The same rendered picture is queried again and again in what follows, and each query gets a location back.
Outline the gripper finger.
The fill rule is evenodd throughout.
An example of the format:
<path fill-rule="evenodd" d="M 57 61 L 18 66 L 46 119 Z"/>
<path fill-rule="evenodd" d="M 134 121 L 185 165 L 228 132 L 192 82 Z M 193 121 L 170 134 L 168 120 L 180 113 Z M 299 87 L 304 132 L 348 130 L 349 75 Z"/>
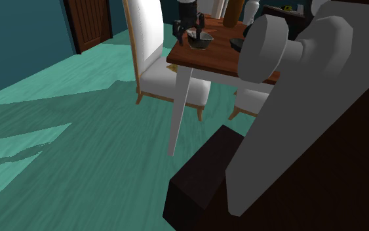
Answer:
<path fill-rule="evenodd" d="M 172 34 L 178 40 L 180 45 L 183 45 L 183 34 L 188 26 L 187 20 L 175 20 L 172 25 Z"/>
<path fill-rule="evenodd" d="M 200 38 L 202 29 L 204 28 L 204 14 L 198 12 L 196 15 L 196 20 L 194 21 L 193 27 L 196 29 L 196 38 Z"/>

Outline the dark grey bowl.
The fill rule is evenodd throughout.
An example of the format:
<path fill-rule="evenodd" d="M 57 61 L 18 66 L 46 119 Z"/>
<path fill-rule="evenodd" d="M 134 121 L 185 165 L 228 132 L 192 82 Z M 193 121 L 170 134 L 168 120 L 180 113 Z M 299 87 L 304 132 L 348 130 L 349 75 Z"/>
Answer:
<path fill-rule="evenodd" d="M 194 30 L 187 30 L 186 33 L 189 46 L 192 49 L 205 50 L 209 46 L 211 41 L 214 40 L 214 38 L 210 34 L 204 31 L 199 34 L 199 37 L 197 37 L 197 32 Z"/>

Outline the white chair with wooden legs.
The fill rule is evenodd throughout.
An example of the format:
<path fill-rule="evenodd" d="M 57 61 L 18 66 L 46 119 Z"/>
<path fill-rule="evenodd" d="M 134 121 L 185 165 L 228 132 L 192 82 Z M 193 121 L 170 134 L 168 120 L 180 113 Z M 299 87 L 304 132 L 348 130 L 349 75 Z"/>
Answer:
<path fill-rule="evenodd" d="M 236 90 L 234 92 L 234 95 L 237 96 L 234 109 L 228 120 L 232 120 L 239 113 L 256 117 L 271 91 L 272 89 L 265 90 L 264 92 L 249 89 Z"/>
<path fill-rule="evenodd" d="M 178 67 L 162 55 L 164 23 L 160 0 L 122 0 L 130 37 L 139 104 L 143 96 L 174 101 Z"/>

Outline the brown tall bottle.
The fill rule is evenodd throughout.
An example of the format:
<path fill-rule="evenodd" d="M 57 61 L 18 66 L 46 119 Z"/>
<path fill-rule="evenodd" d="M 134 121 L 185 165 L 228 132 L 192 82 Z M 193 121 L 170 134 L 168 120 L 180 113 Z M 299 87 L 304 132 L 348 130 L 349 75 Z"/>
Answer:
<path fill-rule="evenodd" d="M 228 0 L 227 8 L 223 18 L 223 25 L 227 28 L 234 28 L 239 21 L 245 0 Z"/>

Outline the brown table with white legs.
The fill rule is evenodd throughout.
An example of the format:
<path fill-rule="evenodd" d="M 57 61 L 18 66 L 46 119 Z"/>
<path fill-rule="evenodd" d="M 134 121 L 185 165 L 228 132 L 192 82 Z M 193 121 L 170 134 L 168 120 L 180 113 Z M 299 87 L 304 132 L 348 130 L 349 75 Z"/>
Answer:
<path fill-rule="evenodd" d="M 243 89 L 253 89 L 258 86 L 238 77 L 239 53 L 232 49 L 229 43 L 231 38 L 241 37 L 245 28 L 246 26 L 240 21 L 234 28 L 227 28 L 223 25 L 223 20 L 207 16 L 204 30 L 214 38 L 209 46 L 205 50 L 192 49 L 187 39 L 183 39 L 183 44 L 176 43 L 167 56 L 168 63 L 178 66 L 168 155 L 174 155 L 189 81 L 192 77 Z"/>

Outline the black bowl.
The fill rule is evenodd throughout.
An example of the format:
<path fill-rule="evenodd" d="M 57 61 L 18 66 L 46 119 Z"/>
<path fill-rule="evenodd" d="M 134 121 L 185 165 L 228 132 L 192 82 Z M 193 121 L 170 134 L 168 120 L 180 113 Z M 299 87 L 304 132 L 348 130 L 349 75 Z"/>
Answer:
<path fill-rule="evenodd" d="M 233 48 L 239 53 L 243 47 L 244 39 L 233 38 L 233 39 L 230 39 L 229 42 L 230 42 L 231 48 Z"/>

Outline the white vase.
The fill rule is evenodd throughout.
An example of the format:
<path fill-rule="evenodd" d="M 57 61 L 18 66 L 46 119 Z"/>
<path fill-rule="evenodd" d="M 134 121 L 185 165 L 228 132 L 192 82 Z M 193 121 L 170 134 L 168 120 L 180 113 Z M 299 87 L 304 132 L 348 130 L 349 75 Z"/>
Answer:
<path fill-rule="evenodd" d="M 260 7 L 260 0 L 248 0 L 244 6 L 243 24 L 249 26 L 253 23 L 254 17 Z"/>

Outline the brown wooden door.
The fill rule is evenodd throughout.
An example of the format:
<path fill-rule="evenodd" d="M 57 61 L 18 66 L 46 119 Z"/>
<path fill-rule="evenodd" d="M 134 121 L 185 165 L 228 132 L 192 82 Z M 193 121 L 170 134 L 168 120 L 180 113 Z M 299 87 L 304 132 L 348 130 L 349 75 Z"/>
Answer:
<path fill-rule="evenodd" d="M 113 37 L 109 0 L 63 0 L 77 54 Z"/>

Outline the dark robot stand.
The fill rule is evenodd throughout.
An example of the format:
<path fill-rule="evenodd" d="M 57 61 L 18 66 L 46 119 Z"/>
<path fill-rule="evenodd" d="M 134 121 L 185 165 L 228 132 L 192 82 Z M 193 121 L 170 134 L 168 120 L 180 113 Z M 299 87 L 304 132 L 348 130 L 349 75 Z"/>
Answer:
<path fill-rule="evenodd" d="M 240 217 L 225 168 L 243 141 L 220 127 L 171 178 L 175 231 L 369 231 L 369 89 Z"/>

